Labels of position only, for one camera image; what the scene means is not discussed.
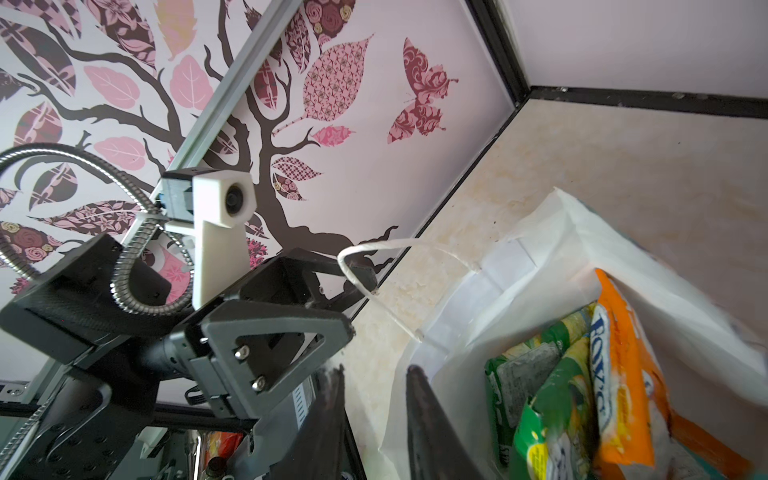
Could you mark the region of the light green Fox's candy packet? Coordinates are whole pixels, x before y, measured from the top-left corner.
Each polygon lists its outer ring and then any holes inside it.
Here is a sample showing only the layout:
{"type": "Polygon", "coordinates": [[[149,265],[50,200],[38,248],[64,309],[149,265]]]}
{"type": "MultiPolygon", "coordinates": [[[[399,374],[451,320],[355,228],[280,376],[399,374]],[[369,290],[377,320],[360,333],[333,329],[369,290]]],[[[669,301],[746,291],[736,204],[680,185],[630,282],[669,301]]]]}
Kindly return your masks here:
{"type": "Polygon", "coordinates": [[[589,338],[583,336],[524,405],[507,477],[589,479],[597,437],[589,338]]]}

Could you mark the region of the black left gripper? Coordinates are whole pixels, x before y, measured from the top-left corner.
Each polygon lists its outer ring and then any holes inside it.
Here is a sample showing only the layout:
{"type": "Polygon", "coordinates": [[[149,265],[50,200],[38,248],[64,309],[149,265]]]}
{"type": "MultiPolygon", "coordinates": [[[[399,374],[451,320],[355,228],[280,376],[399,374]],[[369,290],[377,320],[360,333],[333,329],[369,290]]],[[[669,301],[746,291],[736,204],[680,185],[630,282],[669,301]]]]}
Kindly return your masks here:
{"type": "Polygon", "coordinates": [[[353,339],[339,312],[364,294],[335,258],[282,252],[201,308],[154,317],[112,297],[121,250],[102,234],[69,252],[2,309],[2,329],[115,391],[188,378],[216,416],[240,419],[267,415],[353,339]],[[344,280],[342,292],[328,297],[319,274],[344,280]]]}

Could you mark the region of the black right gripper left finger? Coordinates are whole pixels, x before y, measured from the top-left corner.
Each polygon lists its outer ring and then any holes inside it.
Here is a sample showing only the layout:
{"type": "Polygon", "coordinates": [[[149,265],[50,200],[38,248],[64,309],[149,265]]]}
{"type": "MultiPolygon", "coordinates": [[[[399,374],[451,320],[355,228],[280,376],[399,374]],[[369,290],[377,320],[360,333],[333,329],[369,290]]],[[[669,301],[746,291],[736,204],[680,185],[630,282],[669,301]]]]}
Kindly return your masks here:
{"type": "Polygon", "coordinates": [[[319,372],[317,397],[270,479],[341,479],[345,418],[344,367],[319,372]]]}

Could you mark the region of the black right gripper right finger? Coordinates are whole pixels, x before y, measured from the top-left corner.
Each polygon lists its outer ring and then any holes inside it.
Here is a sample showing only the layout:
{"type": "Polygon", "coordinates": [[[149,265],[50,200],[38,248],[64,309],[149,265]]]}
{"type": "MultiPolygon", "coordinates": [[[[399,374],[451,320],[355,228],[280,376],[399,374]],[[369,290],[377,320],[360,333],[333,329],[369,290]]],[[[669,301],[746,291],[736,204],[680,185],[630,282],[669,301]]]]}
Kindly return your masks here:
{"type": "Polygon", "coordinates": [[[406,374],[407,446],[412,479],[481,479],[417,365],[406,374]]]}

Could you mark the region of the floral white paper bag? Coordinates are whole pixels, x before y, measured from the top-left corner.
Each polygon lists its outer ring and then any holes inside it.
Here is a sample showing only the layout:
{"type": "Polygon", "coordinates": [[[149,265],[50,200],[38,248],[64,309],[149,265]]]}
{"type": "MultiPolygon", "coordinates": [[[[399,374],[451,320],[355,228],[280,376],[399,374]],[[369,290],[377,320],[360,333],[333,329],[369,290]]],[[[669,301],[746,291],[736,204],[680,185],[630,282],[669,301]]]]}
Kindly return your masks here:
{"type": "Polygon", "coordinates": [[[430,312],[375,298],[344,349],[349,391],[372,404],[382,428],[365,456],[379,479],[410,475],[406,371],[422,367],[463,446],[485,478],[496,474],[481,379],[483,363],[595,300],[605,268],[638,311],[672,401],[760,470],[767,468],[767,347],[711,299],[615,231],[575,197],[555,190],[468,270],[430,312]]]}

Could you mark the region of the orange red Fox's candy packet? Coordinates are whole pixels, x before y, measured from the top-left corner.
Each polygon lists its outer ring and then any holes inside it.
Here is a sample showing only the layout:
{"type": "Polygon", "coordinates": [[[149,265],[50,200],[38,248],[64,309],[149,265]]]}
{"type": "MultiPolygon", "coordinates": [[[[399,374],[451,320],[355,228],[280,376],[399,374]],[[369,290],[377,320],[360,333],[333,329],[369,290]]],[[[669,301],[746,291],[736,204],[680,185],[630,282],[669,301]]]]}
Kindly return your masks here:
{"type": "Polygon", "coordinates": [[[589,330],[598,479],[746,479],[750,461],[671,407],[665,377],[635,310],[597,270],[589,330]]]}

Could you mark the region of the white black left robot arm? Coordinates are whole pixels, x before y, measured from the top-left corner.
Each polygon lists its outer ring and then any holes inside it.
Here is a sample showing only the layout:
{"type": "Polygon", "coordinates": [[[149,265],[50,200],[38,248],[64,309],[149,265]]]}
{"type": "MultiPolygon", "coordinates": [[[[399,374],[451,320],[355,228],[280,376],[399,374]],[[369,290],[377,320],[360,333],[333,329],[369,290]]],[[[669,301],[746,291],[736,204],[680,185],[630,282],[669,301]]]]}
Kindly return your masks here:
{"type": "Polygon", "coordinates": [[[40,273],[10,245],[2,261],[28,286],[1,312],[4,331],[67,367],[62,388],[37,414],[38,429],[13,479],[106,479],[156,419],[161,382],[192,379],[219,423],[262,424],[304,380],[353,338],[348,307],[318,274],[335,260],[296,249],[274,257],[176,315],[131,315],[110,292],[121,246],[99,235],[40,273]]]}

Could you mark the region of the dark green Fox's candy packet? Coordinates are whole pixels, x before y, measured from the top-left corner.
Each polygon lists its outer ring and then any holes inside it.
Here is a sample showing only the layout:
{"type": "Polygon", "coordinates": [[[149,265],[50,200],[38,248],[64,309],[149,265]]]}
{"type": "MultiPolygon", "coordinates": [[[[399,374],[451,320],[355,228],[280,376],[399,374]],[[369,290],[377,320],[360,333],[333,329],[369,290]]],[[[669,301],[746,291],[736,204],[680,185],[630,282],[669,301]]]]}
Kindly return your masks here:
{"type": "Polygon", "coordinates": [[[500,467],[509,465],[524,404],[545,383],[568,348],[586,334],[596,306],[592,302],[573,311],[485,363],[491,441],[500,467]]]}

